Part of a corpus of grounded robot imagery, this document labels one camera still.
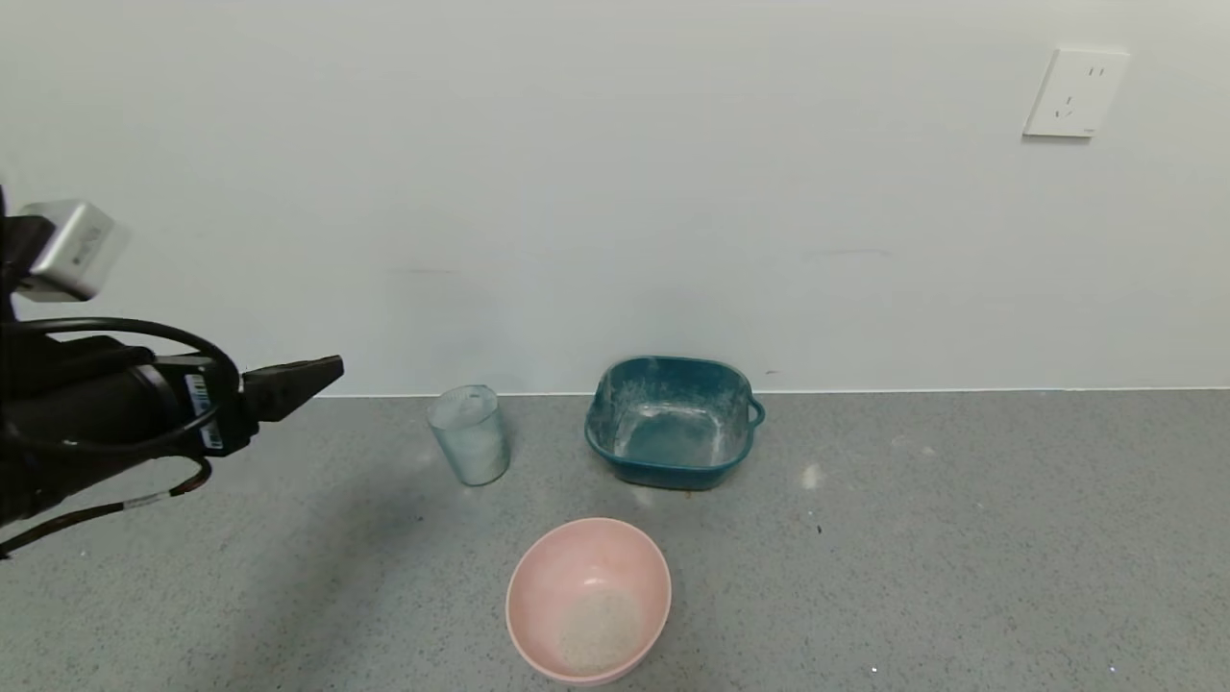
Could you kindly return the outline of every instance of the electrical outlet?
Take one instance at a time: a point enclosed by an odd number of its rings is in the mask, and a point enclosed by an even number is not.
[[[1033,112],[1025,123],[1025,134],[1097,134],[1130,59],[1127,53],[1055,50]]]

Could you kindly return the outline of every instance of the transparent cup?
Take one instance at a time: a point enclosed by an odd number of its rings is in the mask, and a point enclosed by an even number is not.
[[[508,471],[508,439],[491,390],[469,385],[440,395],[427,409],[427,424],[461,483],[486,486]]]

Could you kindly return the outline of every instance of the gray floor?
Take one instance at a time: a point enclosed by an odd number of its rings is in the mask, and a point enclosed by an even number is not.
[[[0,565],[4,688],[558,688],[509,643],[504,590],[541,533],[603,515],[675,588],[610,690],[1226,690],[1230,393],[764,403],[744,468],[695,494],[611,478],[583,398],[506,399],[514,466],[482,489],[424,401],[312,403],[200,492]]]

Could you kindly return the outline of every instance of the pink bowl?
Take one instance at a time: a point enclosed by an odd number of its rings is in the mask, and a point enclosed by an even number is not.
[[[670,570],[643,531],[613,519],[568,522],[513,570],[504,615],[513,645],[539,672],[592,687],[627,675],[670,612]]]

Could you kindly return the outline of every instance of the sticker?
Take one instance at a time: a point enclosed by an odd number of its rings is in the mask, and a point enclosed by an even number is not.
[[[209,409],[209,388],[205,387],[205,379],[199,375],[186,375],[183,381],[188,385],[188,398],[192,399],[192,411],[200,414]],[[207,450],[221,450],[223,436],[218,433],[218,422],[210,422],[200,429],[200,441]]]

